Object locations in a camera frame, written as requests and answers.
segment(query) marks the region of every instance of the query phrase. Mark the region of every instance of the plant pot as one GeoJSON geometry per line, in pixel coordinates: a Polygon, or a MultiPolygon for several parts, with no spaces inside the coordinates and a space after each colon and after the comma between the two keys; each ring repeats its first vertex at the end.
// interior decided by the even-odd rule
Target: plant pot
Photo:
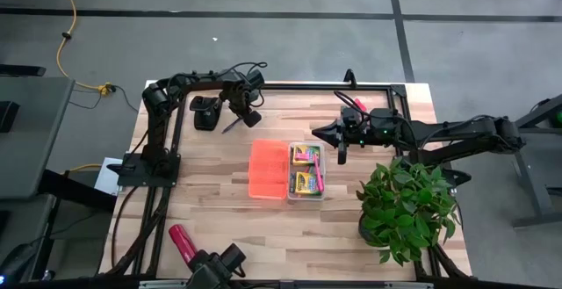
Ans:
{"type": "MultiPolygon", "coordinates": [[[[365,213],[361,214],[361,217],[359,218],[359,235],[361,235],[361,237],[363,237],[364,240],[366,240],[367,242],[372,242],[372,237],[371,237],[371,233],[369,233],[369,230],[367,230],[366,228],[363,227],[363,224],[361,224],[361,222],[363,221],[363,218],[365,217],[365,213]]],[[[389,246],[384,246],[384,247],[379,247],[379,248],[375,248],[376,250],[383,250],[383,249],[390,249],[389,246]]]]}

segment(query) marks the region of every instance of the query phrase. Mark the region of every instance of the desk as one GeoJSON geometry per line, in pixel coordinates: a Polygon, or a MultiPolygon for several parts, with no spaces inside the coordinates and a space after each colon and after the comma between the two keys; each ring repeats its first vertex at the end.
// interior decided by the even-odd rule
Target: desk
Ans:
{"type": "MultiPolygon", "coordinates": [[[[407,84],[406,89],[412,119],[435,123],[429,86],[407,84]]],[[[367,108],[388,106],[384,92],[346,93],[359,98],[367,108]]],[[[193,92],[189,101],[197,95],[212,97],[217,92],[193,92]]],[[[367,246],[357,232],[361,206],[355,191],[360,187],[359,180],[368,180],[375,163],[389,164],[394,149],[349,147],[347,163],[338,165],[337,151],[311,135],[313,128],[325,126],[339,116],[342,103],[332,91],[264,90],[263,96],[265,104],[258,109],[262,121],[251,129],[239,124],[224,135],[220,134],[222,129],[235,120],[226,106],[212,132],[196,131],[193,112],[185,112],[179,144],[182,165],[169,200],[166,231],[180,223],[195,245],[208,252],[220,253],[235,242],[248,257],[243,264],[247,279],[414,280],[412,264],[403,268],[394,262],[378,264],[378,252],[367,246]],[[255,139],[323,143],[328,155],[326,199],[321,203],[290,204],[285,200],[250,198],[247,172],[255,139]]],[[[169,138],[174,119],[170,121],[169,138]]],[[[131,149],[144,134],[147,120],[142,106],[131,149]]],[[[118,197],[114,218],[127,191],[118,197]]],[[[140,188],[125,206],[116,235],[117,259],[139,232],[146,195],[147,189],[140,188]]],[[[112,226],[100,271],[111,268],[111,231],[112,226]]],[[[462,271],[471,273],[461,228],[444,248],[462,271]]],[[[142,272],[151,249],[149,239],[142,272]]],[[[157,277],[190,275],[165,232],[157,277]]]]}

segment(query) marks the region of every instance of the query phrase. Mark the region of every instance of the potted plant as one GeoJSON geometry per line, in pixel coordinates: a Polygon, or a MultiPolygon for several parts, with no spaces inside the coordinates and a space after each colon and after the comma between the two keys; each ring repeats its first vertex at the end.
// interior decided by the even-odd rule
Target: potted plant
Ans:
{"type": "Polygon", "coordinates": [[[407,170],[401,161],[393,160],[390,168],[377,164],[371,180],[361,182],[363,192],[357,191],[357,197],[363,201],[359,234],[380,248],[381,263],[392,256],[403,265],[421,260],[421,249],[436,245],[442,228],[445,241],[451,238],[458,218],[441,169],[416,164],[407,170]]]}

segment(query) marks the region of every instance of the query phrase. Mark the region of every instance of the wooden tabletop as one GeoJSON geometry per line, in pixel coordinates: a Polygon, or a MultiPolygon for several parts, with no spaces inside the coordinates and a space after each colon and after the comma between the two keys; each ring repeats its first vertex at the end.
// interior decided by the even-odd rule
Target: wooden tabletop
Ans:
{"type": "MultiPolygon", "coordinates": [[[[407,99],[412,119],[435,123],[436,116],[425,83],[410,83],[407,99]]],[[[216,97],[217,91],[194,92],[216,97]]],[[[380,91],[347,92],[367,108],[387,107],[380,91]]],[[[179,153],[182,164],[172,190],[162,239],[158,278],[188,278],[184,264],[168,235],[168,228],[182,224],[198,249],[221,253],[234,242],[246,255],[247,279],[316,280],[414,280],[412,264],[400,267],[391,259],[378,263],[378,251],[365,244],[357,232],[361,204],[355,191],[367,181],[375,163],[389,164],[393,148],[350,146],[345,165],[337,164],[337,150],[311,135],[311,130],[336,119],[342,105],[332,91],[264,90],[265,104],[253,128],[243,123],[227,134],[220,132],[236,117],[223,106],[219,124],[212,132],[193,127],[193,113],[186,110],[179,153]],[[318,141],[324,145],[326,198],[322,202],[252,199],[248,196],[248,162],[252,141],[318,141]]],[[[141,106],[133,133],[133,148],[147,128],[147,112],[141,106]]],[[[175,123],[172,117],[170,125],[175,123]]],[[[169,130],[169,141],[173,127],[169,130]]],[[[128,192],[120,193],[113,218],[128,192]]],[[[146,188],[139,188],[126,204],[117,233],[119,259],[139,233],[146,188]]],[[[100,271],[111,268],[111,231],[100,271]]],[[[147,242],[143,271],[148,265],[152,238],[147,242]]],[[[470,274],[462,228],[444,246],[450,257],[470,274]]]]}

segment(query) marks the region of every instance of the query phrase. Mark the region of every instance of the orange plastic tray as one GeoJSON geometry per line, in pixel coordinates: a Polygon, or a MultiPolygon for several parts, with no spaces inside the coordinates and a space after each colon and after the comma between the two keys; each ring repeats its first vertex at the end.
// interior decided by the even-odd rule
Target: orange plastic tray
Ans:
{"type": "Polygon", "coordinates": [[[255,140],[249,157],[248,195],[284,199],[287,195],[289,145],[282,141],[255,140]]]}

